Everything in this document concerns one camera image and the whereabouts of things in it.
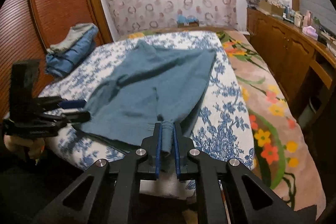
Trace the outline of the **person's left hand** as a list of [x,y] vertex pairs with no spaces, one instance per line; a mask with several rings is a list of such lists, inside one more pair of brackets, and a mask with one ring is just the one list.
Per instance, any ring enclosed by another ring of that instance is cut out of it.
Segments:
[[45,140],[38,138],[35,140],[23,139],[15,135],[5,135],[4,145],[10,152],[23,151],[30,159],[37,159],[45,148]]

